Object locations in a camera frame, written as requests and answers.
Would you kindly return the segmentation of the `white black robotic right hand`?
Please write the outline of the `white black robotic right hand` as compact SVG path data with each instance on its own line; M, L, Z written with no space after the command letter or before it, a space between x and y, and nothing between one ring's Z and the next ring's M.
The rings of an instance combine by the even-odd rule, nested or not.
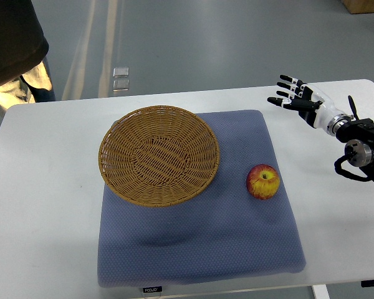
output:
M286 110L297 111L312 128L321 128L330 136L336 135L337 123L346 122L348 116L336 108L333 100L311 83L287 75L277 82L280 90L267 101Z

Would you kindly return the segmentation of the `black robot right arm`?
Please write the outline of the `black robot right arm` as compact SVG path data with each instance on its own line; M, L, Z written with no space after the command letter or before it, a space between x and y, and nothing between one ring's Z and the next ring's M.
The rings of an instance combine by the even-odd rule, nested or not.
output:
M335 172L345 178L374 182L374 121L360 119L352 96L348 96L351 116L339 116L332 133L345 144L344 155L334 162Z

